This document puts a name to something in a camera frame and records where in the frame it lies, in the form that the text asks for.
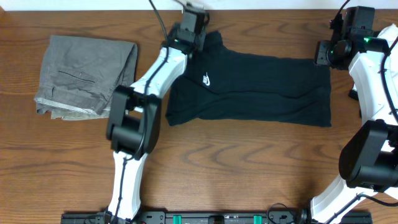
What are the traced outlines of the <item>black Nike t-shirt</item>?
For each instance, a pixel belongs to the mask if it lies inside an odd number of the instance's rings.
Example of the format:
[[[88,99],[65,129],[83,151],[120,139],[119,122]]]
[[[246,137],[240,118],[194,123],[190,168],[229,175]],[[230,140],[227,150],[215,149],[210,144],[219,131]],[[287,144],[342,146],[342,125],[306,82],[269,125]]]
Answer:
[[[307,58],[278,58],[227,49],[218,31],[170,89],[166,118],[278,121],[330,127],[330,69]]]

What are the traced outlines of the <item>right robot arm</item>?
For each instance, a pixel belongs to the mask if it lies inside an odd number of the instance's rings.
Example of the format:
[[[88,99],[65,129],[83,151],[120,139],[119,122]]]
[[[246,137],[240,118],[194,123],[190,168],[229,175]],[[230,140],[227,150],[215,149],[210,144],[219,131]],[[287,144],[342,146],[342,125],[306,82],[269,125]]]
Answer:
[[[330,21],[331,39],[317,45],[315,64],[352,77],[363,125],[341,151],[338,176],[311,199],[297,223],[372,223],[370,213],[353,211],[360,202],[397,206],[375,198],[397,198],[397,77],[390,69],[397,41],[390,44],[373,31],[374,13],[364,6],[338,12]]]

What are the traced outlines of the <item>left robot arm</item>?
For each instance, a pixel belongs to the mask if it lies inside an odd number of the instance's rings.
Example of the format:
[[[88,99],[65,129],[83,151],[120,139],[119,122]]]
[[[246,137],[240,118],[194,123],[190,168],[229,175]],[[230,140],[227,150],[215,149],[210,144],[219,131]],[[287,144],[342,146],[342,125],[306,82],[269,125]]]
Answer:
[[[182,21],[164,32],[159,56],[150,69],[133,84],[114,90],[106,138],[113,150],[115,173],[105,223],[132,223],[137,216],[144,164],[159,138],[162,100],[184,74],[188,61],[202,51],[209,21],[204,8],[184,4]]]

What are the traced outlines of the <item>folded grey shorts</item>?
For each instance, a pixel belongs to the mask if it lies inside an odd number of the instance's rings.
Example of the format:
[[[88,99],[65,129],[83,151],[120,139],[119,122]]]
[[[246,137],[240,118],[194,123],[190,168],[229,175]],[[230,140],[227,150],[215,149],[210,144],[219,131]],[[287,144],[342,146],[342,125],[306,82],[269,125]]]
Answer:
[[[108,118],[114,90],[134,82],[134,42],[53,35],[34,97],[37,114],[77,121]]]

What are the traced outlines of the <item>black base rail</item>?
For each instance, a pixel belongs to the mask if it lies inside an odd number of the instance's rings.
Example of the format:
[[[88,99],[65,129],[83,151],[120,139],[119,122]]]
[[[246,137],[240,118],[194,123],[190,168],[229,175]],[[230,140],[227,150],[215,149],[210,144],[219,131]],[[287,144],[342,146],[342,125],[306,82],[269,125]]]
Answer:
[[[61,224],[105,224],[111,223],[110,214],[66,213]],[[302,223],[293,212],[272,211],[269,213],[165,213],[162,211],[142,212],[133,220],[118,220],[118,223],[136,224],[266,224]]]

